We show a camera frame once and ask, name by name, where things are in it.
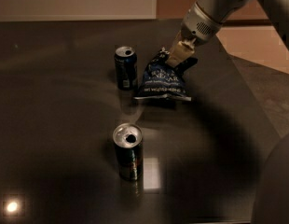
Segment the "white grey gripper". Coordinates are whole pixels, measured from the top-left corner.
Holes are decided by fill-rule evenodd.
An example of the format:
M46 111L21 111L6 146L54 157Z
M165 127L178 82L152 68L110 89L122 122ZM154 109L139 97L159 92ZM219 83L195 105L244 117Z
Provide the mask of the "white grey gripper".
M221 27L221 23L210 18L199 4L195 3L182 20L181 33L177 34L172 43L166 64L175 67L190 58L195 53L195 45L209 42Z

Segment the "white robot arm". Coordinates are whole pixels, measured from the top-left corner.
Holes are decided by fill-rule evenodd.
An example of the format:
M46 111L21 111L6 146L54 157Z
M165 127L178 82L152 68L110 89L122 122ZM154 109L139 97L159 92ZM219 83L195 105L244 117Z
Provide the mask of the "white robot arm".
M181 23L167 63L185 61L249 0L196 0ZM289 0L257 0L289 51ZM272 149L255 195L251 224L289 224L289 134Z

